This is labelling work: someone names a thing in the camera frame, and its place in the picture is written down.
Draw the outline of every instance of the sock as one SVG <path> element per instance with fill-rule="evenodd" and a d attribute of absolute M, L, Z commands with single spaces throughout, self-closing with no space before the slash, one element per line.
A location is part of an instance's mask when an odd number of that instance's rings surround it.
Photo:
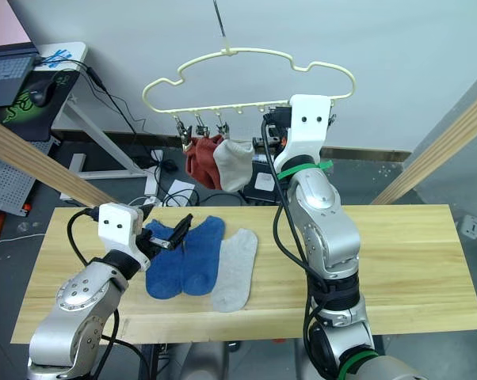
<path fill-rule="evenodd" d="M 221 181 L 219 178 L 219 170 L 216 161 L 214 161 L 214 150 L 223 141 L 223 136 L 215 135 L 208 138 L 203 137 L 197 144 L 197 161 L 200 167 L 207 172 L 212 179 L 212 186 L 207 188 L 215 188 L 221 190 Z"/>
<path fill-rule="evenodd" d="M 156 238 L 166 240 L 173 233 L 173 229 L 153 220 L 145 226 L 152 231 Z M 173 251 L 162 251 L 151 261 L 151 266 L 145 274 L 145 288 L 147 293 L 154 298 L 172 298 L 182 291 L 182 262 L 184 253 L 179 245 Z"/>
<path fill-rule="evenodd" d="M 254 148 L 251 142 L 230 139 L 214 150 L 214 160 L 219 170 L 221 188 L 225 192 L 237 192 L 247 185 L 253 175 Z"/>
<path fill-rule="evenodd" d="M 188 295 L 206 295 L 216 284 L 219 249 L 224 235 L 221 218 L 208 216 L 184 240 L 182 289 Z"/>
<path fill-rule="evenodd" d="M 193 146 L 189 148 L 187 152 L 184 152 L 185 159 L 185 171 L 192 178 L 200 182 L 206 188 L 213 188 L 214 182 L 208 173 L 200 166 L 197 160 L 197 145 L 200 139 L 192 139 Z"/>
<path fill-rule="evenodd" d="M 214 310 L 229 313 L 242 309 L 249 298 L 258 238 L 241 228 L 221 243 L 219 271 L 212 291 Z"/>

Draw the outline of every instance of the computer mouse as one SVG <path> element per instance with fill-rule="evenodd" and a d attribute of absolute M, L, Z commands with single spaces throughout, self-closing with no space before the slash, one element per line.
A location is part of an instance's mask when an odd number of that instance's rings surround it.
<path fill-rule="evenodd" d="M 54 96 L 57 83 L 51 79 L 45 79 L 33 83 L 29 87 L 29 99 L 36 107 L 44 107 Z"/>

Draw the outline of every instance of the mouse pad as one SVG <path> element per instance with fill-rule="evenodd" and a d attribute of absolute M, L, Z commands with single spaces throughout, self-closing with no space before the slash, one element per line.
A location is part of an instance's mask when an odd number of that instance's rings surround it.
<path fill-rule="evenodd" d="M 0 107 L 0 123 L 27 141 L 48 141 L 50 128 L 66 101 L 79 73 L 77 71 L 33 71 L 25 80 L 15 102 Z M 42 108 L 29 100 L 29 87 L 39 81 L 54 78 L 57 83 L 52 99 Z"/>

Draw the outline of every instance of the green cable tie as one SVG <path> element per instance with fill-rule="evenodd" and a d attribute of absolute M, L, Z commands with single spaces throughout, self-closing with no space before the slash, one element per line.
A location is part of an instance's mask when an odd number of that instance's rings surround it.
<path fill-rule="evenodd" d="M 375 351 L 362 351 L 346 360 L 344 365 L 341 367 L 341 370 L 339 371 L 339 376 L 337 377 L 337 380 L 345 380 L 348 369 L 351 368 L 351 366 L 356 362 L 364 358 L 368 358 L 369 356 L 379 356 L 379 354 Z"/>
<path fill-rule="evenodd" d="M 332 160 L 325 161 L 325 162 L 320 162 L 319 164 L 302 164 L 302 165 L 297 165 L 293 166 L 290 169 L 284 170 L 277 174 L 277 179 L 282 180 L 283 178 L 287 176 L 291 176 L 292 174 L 295 174 L 296 172 L 299 172 L 300 170 L 304 169 L 311 169 L 311 168 L 320 168 L 321 170 L 329 169 L 334 165 Z"/>

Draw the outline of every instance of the laptop keyboard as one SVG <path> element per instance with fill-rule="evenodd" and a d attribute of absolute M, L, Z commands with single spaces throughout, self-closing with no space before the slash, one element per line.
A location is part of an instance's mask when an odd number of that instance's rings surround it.
<path fill-rule="evenodd" d="M 31 57 L 0 59 L 0 80 L 20 78 Z"/>

